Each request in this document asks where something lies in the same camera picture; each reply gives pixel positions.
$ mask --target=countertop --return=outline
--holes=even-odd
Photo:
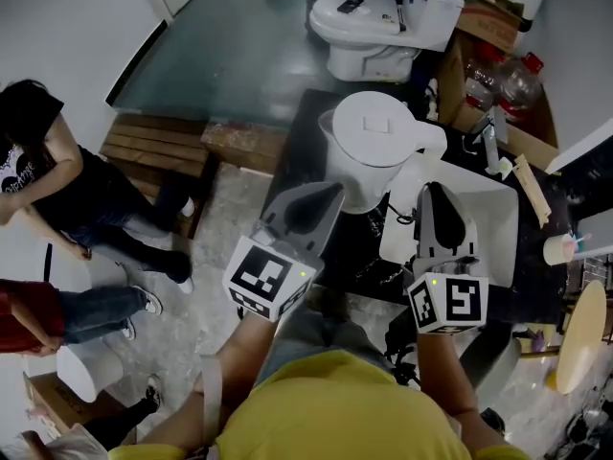
[[[307,182],[324,180],[328,143],[317,124],[321,113],[330,110],[343,97],[308,89],[300,103],[275,176],[266,197],[268,203],[282,191]],[[421,111],[409,105],[416,118]],[[443,160],[475,173],[485,174],[485,149],[478,155],[465,153],[462,134],[445,129],[447,152]],[[510,160],[512,155],[505,154]],[[552,215],[543,229],[530,201],[514,174],[504,184],[518,192],[519,223],[517,255],[513,283],[510,288],[489,287],[488,319],[506,322],[556,323],[560,300],[566,289],[566,266],[549,267],[542,257],[542,246],[548,237],[570,229],[565,190],[554,176],[534,169],[547,198]],[[402,296],[402,271],[399,264],[383,261],[378,249],[386,213],[386,199],[365,215],[341,213],[323,254],[326,268],[317,283],[329,288],[364,295],[379,300],[407,304]]]

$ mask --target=wooden bench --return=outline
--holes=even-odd
[[[150,202],[166,183],[187,187],[195,212],[190,218],[179,216],[173,231],[189,239],[195,235],[219,165],[200,141],[205,126],[204,122],[122,114],[101,149]]]

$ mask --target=hand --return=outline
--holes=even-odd
[[[43,347],[49,348],[51,351],[55,353],[61,347],[63,343],[64,343],[63,337],[49,337],[45,342],[43,342]]]
[[[92,259],[92,249],[83,247],[80,243],[71,243],[68,250],[80,261],[91,261]]]
[[[34,357],[49,357],[50,355],[54,355],[55,353],[57,353],[57,349],[51,349],[48,346],[40,346],[38,351],[31,352],[31,353],[24,353],[24,355],[30,355]]]
[[[0,194],[0,226],[8,224],[12,216],[20,209],[19,198],[16,194]]]

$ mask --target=white pitcher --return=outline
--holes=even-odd
[[[319,126],[328,139],[326,180],[345,186],[343,211],[355,215],[376,207],[413,152],[441,158],[447,150],[441,127],[417,121],[380,92],[350,95],[322,114]]]

